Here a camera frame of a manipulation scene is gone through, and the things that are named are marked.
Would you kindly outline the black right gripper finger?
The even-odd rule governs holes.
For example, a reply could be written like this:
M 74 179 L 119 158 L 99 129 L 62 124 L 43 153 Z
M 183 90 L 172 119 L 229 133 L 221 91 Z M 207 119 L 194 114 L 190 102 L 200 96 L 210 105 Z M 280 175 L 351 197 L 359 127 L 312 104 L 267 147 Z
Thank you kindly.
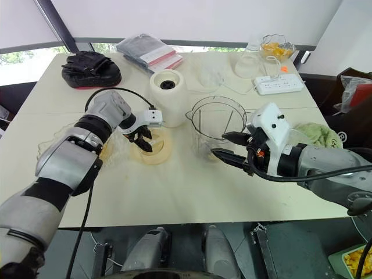
M 212 148 L 210 151 L 222 162 L 242 169 L 244 172 L 249 172 L 249 165 L 246 157 L 236 155 L 233 151 L 224 148 Z
M 240 146 L 247 146 L 247 142 L 250 139 L 250 137 L 251 135 L 248 133 L 236 132 L 236 131 L 227 132 L 222 135 L 222 138 L 224 140 L 228 140 L 232 142 L 233 144 L 240 145 Z

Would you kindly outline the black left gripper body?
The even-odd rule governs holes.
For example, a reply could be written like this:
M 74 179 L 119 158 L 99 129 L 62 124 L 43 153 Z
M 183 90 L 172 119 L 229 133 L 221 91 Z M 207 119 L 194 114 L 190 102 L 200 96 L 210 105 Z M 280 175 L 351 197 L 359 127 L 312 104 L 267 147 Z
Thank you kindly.
M 140 126 L 135 131 L 126 135 L 126 138 L 132 143 L 142 143 L 143 139 L 143 132 L 146 130 L 146 126 Z

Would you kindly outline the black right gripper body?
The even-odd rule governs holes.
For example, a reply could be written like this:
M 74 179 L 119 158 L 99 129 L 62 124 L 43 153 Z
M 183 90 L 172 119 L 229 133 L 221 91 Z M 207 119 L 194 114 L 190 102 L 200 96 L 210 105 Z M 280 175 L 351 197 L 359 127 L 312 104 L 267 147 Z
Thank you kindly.
M 268 136 L 260 127 L 248 127 L 248 130 L 250 136 L 247 140 L 246 150 L 248 152 L 247 164 L 250 168 L 250 173 L 253 175 L 253 173 L 256 173 L 256 169 L 267 174 L 270 160 L 270 151 L 267 146 Z

